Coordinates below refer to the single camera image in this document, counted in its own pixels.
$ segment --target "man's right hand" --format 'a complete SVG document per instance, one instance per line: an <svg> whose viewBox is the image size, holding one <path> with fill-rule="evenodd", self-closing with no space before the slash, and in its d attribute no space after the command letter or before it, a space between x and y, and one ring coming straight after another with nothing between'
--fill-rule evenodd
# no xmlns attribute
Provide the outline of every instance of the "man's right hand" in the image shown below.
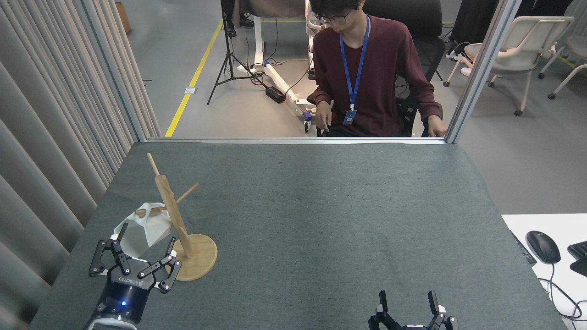
<svg viewBox="0 0 587 330"><path fill-rule="evenodd" d="M316 105L316 126L328 132L328 126L332 122L332 110L326 101L322 101Z"/></svg>

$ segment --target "id badge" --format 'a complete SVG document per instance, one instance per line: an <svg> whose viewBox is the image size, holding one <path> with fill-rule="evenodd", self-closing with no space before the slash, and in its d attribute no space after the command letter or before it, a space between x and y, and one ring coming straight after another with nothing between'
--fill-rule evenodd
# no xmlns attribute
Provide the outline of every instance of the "id badge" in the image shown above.
<svg viewBox="0 0 587 330"><path fill-rule="evenodd" d="M346 112L346 116L344 121L342 122L343 125L348 125L353 122L355 116L357 115L357 110L349 110Z"/></svg>

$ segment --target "black tripod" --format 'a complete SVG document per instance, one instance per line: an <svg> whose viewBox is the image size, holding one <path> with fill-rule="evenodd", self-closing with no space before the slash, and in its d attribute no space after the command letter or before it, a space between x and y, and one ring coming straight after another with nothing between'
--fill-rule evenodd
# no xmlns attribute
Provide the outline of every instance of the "black tripod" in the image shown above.
<svg viewBox="0 0 587 330"><path fill-rule="evenodd" d="M224 58L224 63L222 63L222 67L220 68L220 72L218 73L218 77L216 78L216 83L214 84L214 88L212 88L212 93L210 93L210 97L208 98L208 103L206 103L206 105L210 104L210 100L212 99L212 95L214 94L214 91L216 90L216 86L219 86L223 83L227 83L232 80L250 79L251 78L250 76L249 77L235 77L233 67L232 67L232 60L237 61L243 68L245 68L245 70L247 70L247 73L249 75L253 76L253 74L249 70L249 67L247 65L245 65L244 63L242 63L240 60L238 60L230 50L230 45L228 44L228 29L226 26L227 19L229 19L228 16L223 13L222 14L222 24L224 25L224 39L226 40L226 57ZM220 80L220 76L222 75L222 72L225 71L227 69L227 67L230 71L230 78L223 80L221 82L218 82Z"/></svg>

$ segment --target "eyeglasses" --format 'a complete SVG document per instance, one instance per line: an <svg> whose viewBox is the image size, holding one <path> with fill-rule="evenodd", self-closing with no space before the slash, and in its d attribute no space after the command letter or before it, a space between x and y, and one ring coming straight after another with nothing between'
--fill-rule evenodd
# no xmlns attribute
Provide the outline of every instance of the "eyeglasses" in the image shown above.
<svg viewBox="0 0 587 330"><path fill-rule="evenodd" d="M342 15L342 16L333 16L333 17L325 17L325 16L319 16L316 17L318 18L322 23L325 24L330 24L331 22L336 23L337 25L344 25L346 23L346 17L349 16L350 12L352 12L353 10L349 10L348 13L346 13L346 15Z"/></svg>

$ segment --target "power adapter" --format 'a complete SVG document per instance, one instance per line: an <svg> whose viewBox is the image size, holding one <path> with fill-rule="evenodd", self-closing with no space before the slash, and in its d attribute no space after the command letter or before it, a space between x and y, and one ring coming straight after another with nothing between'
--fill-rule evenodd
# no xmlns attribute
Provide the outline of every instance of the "power adapter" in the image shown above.
<svg viewBox="0 0 587 330"><path fill-rule="evenodd" d="M269 96L276 103L285 101L285 95L275 86L265 87L265 95Z"/></svg>

